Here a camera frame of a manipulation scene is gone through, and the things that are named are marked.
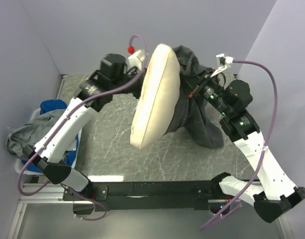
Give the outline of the cream white pillow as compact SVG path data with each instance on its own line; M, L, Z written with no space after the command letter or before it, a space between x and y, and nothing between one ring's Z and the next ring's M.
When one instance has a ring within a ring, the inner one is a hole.
M131 126L130 144L142 149L167 131L180 96L180 66L173 49L159 44L150 59Z

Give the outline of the dark grey checked pillowcase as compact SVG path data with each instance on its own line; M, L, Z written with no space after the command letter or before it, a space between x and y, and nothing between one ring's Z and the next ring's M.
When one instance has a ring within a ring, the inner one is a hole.
M183 46L177 47L173 51L179 62L180 73L183 73L184 76L188 73L195 73L200 65L192 51ZM187 130L194 142L200 146L218 149L224 145L221 130L209 120L205 109L197 109L195 101L189 98L180 86L180 96L175 106L175 112L164 135L175 132L182 127Z

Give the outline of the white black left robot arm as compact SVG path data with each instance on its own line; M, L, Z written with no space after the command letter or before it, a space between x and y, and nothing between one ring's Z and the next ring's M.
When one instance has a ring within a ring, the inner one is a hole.
M100 110L112 101L114 94L139 96L138 83L143 79L147 54L137 50L128 58L110 53L101 60L87 80L83 81L66 110L48 133L23 153L27 164L35 165L53 184L63 184L75 190L81 200L91 197L92 183L87 176L63 161L64 152L79 131Z

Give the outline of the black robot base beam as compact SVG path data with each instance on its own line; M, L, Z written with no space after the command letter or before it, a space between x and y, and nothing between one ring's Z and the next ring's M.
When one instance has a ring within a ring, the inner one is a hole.
M194 209L216 211L231 201L210 180L155 182L94 182L78 196L64 186L63 201L77 215L115 210Z

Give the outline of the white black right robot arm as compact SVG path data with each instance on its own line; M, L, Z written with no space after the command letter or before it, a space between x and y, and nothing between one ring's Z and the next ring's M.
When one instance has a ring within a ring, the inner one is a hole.
M286 175L265 144L258 124L247 111L253 100L249 85L234 80L224 88L211 72L203 73L196 79L189 98L203 97L222 115L221 128L246 157L261 183L253 185L228 173L221 173L212 179L213 196L218 199L225 195L233 196L252 205L265 222L275 221L305 199L305 188L298 187Z

